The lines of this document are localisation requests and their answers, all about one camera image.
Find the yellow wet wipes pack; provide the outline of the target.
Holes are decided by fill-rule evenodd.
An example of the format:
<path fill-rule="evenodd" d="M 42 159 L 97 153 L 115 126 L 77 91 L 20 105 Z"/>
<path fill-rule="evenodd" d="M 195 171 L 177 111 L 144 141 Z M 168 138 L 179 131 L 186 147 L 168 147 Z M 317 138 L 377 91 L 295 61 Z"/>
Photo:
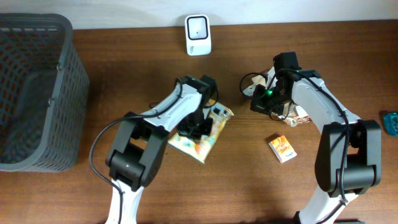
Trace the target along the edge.
<path fill-rule="evenodd" d="M 225 105 L 216 103 L 211 108 L 204 109 L 205 118 L 212 118 L 213 124 L 210 133 L 203 135 L 200 139 L 192 139 L 174 134 L 168 144 L 174 149 L 183 152 L 202 164 L 205 163 L 207 155 L 215 145 L 226 122 L 234 116 L 234 113 Z"/>

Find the beige snack pouch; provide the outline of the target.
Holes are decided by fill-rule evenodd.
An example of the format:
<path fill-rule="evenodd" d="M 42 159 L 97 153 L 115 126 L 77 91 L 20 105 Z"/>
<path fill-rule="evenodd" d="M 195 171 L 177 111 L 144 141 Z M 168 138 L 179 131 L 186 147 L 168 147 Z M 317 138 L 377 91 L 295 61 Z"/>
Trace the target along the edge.
<path fill-rule="evenodd" d="M 252 84 L 246 87 L 244 90 L 242 88 L 242 83 L 243 80 L 248 77 L 254 75 L 252 80 Z M 264 87 L 264 94 L 268 96 L 271 94 L 272 90 L 267 89 L 268 86 L 270 85 L 271 88 L 275 87 L 276 81 L 273 80 L 275 75 L 275 69 L 272 67 L 267 73 L 258 73 L 258 72 L 252 72 L 248 73 L 245 76 L 242 77 L 240 84 L 239 84 L 239 90 L 243 97 L 253 101 L 254 100 L 254 92 L 257 87 L 262 88 Z M 295 127 L 298 124 L 302 123 L 309 123 L 312 120 L 310 119 L 309 115 L 305 112 L 305 110 L 301 107 L 298 106 L 291 101 L 287 103 L 283 103 L 278 109 L 268 109 L 268 112 L 265 113 L 265 115 L 268 115 L 271 120 L 274 121 L 283 121 L 286 124 L 288 124 L 291 127 Z"/>

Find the small orange box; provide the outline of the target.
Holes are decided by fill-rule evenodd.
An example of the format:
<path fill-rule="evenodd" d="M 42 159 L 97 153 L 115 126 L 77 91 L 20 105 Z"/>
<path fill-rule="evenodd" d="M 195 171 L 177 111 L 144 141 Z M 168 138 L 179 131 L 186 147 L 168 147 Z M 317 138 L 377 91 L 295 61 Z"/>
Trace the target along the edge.
<path fill-rule="evenodd" d="M 297 156 L 294 148 L 288 142 L 287 138 L 284 135 L 272 140 L 269 143 L 269 146 L 273 150 L 280 163 L 284 163 Z"/>

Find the blue mouthwash bottle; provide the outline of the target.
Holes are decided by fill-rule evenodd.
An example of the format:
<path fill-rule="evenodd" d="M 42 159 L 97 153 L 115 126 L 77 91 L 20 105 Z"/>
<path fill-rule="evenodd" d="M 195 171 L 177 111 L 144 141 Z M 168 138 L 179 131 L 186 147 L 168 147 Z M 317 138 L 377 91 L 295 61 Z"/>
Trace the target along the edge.
<path fill-rule="evenodd" d="M 388 113 L 383 116 L 383 124 L 387 134 L 398 136 L 398 115 L 397 113 Z"/>

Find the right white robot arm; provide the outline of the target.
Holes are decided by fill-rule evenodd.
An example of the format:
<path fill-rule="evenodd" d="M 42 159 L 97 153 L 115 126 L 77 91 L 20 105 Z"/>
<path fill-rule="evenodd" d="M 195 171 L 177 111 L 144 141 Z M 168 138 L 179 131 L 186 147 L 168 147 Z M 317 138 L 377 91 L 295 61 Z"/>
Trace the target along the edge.
<path fill-rule="evenodd" d="M 316 70 L 299 66 L 295 52 L 273 58 L 275 74 L 251 96 L 251 110 L 281 114 L 285 103 L 301 106 L 321 138 L 315 160 L 317 187 L 293 223 L 334 223 L 345 207 L 381 181 L 381 127 L 346 109 Z"/>

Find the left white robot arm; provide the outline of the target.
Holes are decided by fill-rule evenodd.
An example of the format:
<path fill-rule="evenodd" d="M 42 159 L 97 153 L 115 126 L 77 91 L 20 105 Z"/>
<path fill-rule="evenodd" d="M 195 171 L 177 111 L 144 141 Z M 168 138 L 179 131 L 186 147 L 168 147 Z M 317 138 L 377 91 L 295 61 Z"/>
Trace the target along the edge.
<path fill-rule="evenodd" d="M 105 160 L 113 186 L 107 223 L 135 223 L 145 187 L 159 171 L 173 129 L 190 139 L 211 133 L 208 101 L 216 93 L 213 78 L 190 75 L 177 79 L 173 92 L 142 114 L 128 112 Z"/>

